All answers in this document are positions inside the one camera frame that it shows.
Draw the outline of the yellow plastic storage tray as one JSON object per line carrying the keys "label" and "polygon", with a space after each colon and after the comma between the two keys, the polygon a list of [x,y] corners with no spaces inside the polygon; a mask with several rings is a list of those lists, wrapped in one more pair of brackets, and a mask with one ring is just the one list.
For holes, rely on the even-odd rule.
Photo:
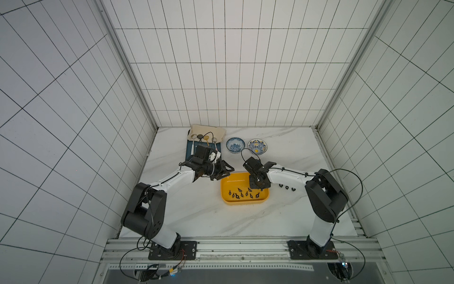
{"label": "yellow plastic storage tray", "polygon": [[249,173],[233,173],[221,179],[221,197],[227,205],[261,204],[268,200],[269,189],[253,189]]}

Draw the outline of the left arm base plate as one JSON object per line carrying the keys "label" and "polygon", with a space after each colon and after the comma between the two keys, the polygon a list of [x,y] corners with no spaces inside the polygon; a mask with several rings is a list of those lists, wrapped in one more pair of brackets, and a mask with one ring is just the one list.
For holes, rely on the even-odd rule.
{"label": "left arm base plate", "polygon": [[177,241],[170,249],[152,243],[148,260],[195,260],[197,241]]}

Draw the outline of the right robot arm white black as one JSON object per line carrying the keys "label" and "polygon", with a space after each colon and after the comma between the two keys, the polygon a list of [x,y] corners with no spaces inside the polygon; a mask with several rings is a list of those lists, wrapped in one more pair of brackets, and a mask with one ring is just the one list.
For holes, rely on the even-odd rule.
{"label": "right robot arm white black", "polygon": [[331,241],[331,234],[341,212],[348,203],[348,196],[330,171],[299,172],[287,169],[274,162],[262,164],[250,157],[243,167],[249,173],[249,184],[253,189],[266,189],[272,184],[305,189],[313,212],[314,223],[307,237],[307,247],[319,251]]}

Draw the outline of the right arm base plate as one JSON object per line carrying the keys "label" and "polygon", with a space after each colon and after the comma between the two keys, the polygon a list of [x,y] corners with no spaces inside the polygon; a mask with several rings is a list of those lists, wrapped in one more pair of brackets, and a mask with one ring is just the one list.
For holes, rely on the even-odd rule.
{"label": "right arm base plate", "polygon": [[335,246],[329,241],[326,246],[319,247],[312,241],[287,242],[290,258],[292,260],[337,260],[338,253],[334,251]]}

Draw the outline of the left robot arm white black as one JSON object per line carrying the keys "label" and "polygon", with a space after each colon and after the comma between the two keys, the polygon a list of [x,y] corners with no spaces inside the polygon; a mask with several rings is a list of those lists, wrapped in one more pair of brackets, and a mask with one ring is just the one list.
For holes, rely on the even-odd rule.
{"label": "left robot arm white black", "polygon": [[222,153],[207,145],[198,145],[195,154],[180,163],[169,176],[152,184],[134,187],[121,217],[121,225],[168,253],[180,252],[181,236],[164,224],[167,194],[194,183],[200,177],[219,181],[235,169],[222,159]]}

